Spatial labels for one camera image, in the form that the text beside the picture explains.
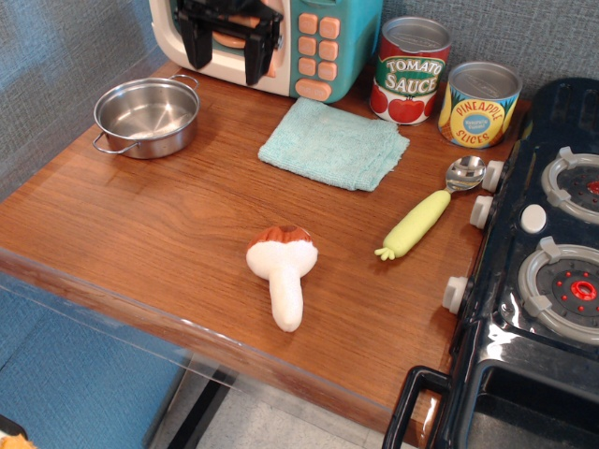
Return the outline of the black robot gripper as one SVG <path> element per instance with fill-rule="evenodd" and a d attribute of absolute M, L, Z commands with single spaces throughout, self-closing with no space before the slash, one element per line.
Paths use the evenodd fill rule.
<path fill-rule="evenodd" d="M 262 1 L 178 1 L 177 19 L 188 62 L 201 69 L 212 60 L 212 32 L 245 39 L 245 81 L 256 85 L 282 44 L 284 15 Z"/>

